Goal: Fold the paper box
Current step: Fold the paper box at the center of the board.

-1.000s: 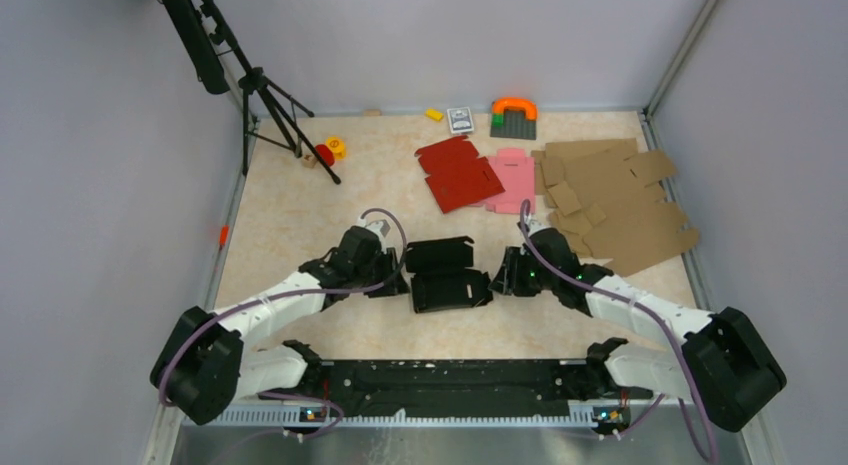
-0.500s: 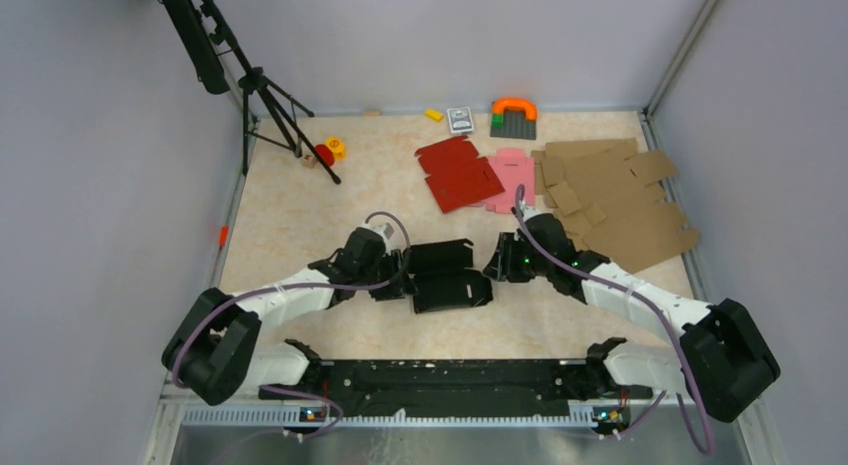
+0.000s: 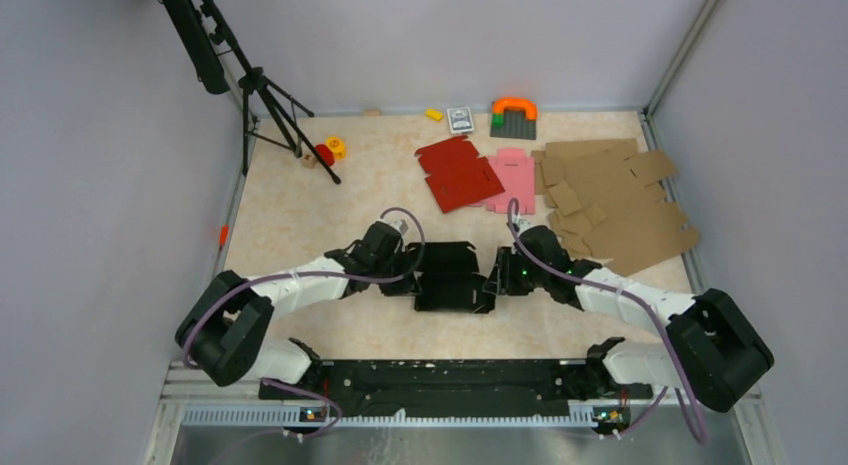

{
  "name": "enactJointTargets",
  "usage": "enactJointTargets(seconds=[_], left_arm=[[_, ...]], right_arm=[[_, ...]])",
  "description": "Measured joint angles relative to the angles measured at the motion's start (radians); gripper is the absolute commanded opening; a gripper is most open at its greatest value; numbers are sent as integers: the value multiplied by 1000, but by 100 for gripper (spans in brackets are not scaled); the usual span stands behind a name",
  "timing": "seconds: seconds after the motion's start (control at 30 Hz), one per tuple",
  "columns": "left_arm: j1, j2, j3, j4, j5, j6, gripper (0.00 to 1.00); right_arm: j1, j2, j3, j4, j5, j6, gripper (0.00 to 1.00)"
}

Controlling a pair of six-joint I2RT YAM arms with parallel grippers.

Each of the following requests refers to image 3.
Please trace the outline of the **black corrugated paper box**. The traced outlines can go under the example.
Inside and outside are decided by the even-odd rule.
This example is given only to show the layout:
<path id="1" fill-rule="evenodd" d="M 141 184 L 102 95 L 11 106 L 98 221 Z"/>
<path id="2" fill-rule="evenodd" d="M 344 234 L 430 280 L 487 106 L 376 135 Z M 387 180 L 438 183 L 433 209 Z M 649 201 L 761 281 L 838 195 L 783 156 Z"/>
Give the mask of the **black corrugated paper box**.
<path id="1" fill-rule="evenodd" d="M 423 259 L 415 267 L 419 291 L 416 312 L 488 314 L 496 298 L 483 291 L 487 278 L 480 273 L 476 248 L 468 241 L 413 242 L 406 252 Z"/>

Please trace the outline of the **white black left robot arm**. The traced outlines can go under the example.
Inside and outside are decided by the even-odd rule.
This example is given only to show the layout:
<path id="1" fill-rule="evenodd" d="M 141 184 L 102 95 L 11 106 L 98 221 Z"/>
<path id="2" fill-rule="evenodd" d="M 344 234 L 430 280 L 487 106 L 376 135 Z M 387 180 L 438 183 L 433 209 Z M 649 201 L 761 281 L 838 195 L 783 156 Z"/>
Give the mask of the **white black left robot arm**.
<path id="1" fill-rule="evenodd" d="M 403 284 L 413 271 L 403 252 L 405 230 L 402 220 L 380 219 L 362 239 L 290 271 L 254 278 L 232 270 L 219 273 L 175 333 L 185 364 L 220 387 L 272 379 L 297 398 L 314 395 L 321 382 L 317 355 L 299 340 L 268 337 L 272 322 L 372 284 Z"/>

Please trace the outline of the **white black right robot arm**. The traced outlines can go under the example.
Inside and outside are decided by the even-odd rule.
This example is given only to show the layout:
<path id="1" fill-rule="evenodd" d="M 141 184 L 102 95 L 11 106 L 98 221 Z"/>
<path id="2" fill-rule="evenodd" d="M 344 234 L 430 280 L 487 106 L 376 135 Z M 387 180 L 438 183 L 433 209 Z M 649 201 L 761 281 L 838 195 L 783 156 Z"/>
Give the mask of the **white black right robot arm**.
<path id="1" fill-rule="evenodd" d="M 486 292 L 526 296 L 542 289 L 560 304 L 608 315 L 654 334 L 657 344 L 609 339 L 594 348 L 589 389 L 612 397 L 625 385 L 678 389 L 716 412 L 729 411 L 772 369 L 775 358 L 726 292 L 673 292 L 572 259 L 546 226 L 511 226 L 514 242 L 498 249 Z"/>

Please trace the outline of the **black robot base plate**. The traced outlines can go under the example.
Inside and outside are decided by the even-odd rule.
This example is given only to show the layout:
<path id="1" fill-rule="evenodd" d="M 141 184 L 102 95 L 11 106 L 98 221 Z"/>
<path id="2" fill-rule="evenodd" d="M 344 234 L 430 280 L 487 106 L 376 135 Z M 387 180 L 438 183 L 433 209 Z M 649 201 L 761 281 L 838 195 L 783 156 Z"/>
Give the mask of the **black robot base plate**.
<path id="1" fill-rule="evenodd" d="M 573 402 L 650 399 L 645 384 L 619 385 L 583 360 L 336 360 L 298 388 L 337 403 L 346 417 L 560 417 Z"/>

